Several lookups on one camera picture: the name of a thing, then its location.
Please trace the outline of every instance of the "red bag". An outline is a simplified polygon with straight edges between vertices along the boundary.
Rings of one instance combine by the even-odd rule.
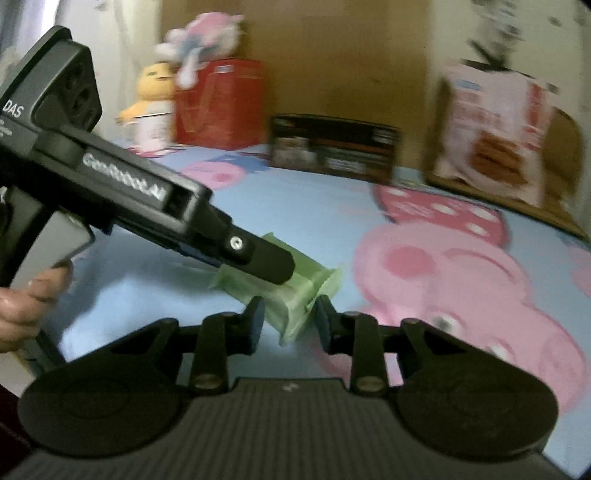
[[[211,61],[198,78],[175,92],[178,143],[236,150],[265,141],[261,62]]]

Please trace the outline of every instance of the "wooden headboard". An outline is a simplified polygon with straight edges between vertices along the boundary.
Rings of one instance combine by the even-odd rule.
[[[163,0],[161,36],[196,15],[245,16],[239,56],[262,60],[267,113],[312,113],[402,130],[420,167],[430,0]]]

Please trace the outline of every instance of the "cardboard box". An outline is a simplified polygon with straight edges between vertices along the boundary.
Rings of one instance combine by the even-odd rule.
[[[390,184],[400,138],[388,125],[277,115],[271,120],[271,166]]]

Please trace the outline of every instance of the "human hand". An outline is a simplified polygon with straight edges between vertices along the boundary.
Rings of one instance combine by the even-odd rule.
[[[41,319],[70,286],[72,264],[45,270],[22,290],[0,288],[0,353],[12,352],[39,333]]]

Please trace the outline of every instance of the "green object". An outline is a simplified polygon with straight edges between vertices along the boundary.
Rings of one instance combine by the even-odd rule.
[[[265,320],[280,333],[283,345],[295,340],[308,325],[318,295],[332,298],[340,290],[343,271],[342,268],[331,270],[320,265],[272,233],[263,238],[293,255],[295,272],[287,282],[275,285],[223,265],[212,286],[221,288],[244,305],[257,295],[263,297],[267,304]]]

